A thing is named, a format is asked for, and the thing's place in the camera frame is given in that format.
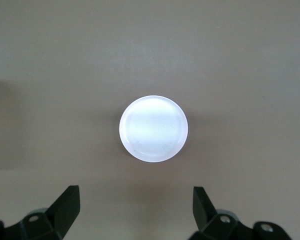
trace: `bolt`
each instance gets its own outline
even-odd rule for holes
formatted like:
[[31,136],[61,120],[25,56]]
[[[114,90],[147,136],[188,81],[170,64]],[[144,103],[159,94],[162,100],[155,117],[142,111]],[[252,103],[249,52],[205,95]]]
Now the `bolt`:
[[221,222],[226,223],[226,224],[229,224],[231,222],[230,218],[226,215],[221,216],[220,220],[221,220]]
[[270,233],[272,233],[274,231],[272,226],[270,226],[269,224],[266,224],[266,223],[261,224],[261,228],[263,231],[270,232]]
[[29,218],[29,222],[34,222],[34,221],[37,221],[38,219],[39,219],[39,217],[37,215],[34,215]]

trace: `beige surface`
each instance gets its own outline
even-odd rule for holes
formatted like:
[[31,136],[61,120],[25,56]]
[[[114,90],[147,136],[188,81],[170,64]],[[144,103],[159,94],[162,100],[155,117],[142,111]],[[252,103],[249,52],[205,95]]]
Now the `beige surface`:
[[[188,118],[162,163],[119,138],[146,95]],[[0,219],[74,184],[68,240],[186,240],[193,186],[300,240],[300,0],[0,1]]]

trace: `white round plate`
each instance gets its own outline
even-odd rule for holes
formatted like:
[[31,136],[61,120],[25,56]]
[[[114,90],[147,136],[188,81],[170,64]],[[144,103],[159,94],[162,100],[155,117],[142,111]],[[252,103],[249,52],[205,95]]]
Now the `white round plate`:
[[119,134],[131,155],[157,163],[181,150],[188,136],[188,122],[174,101],[163,96],[144,96],[123,112]]

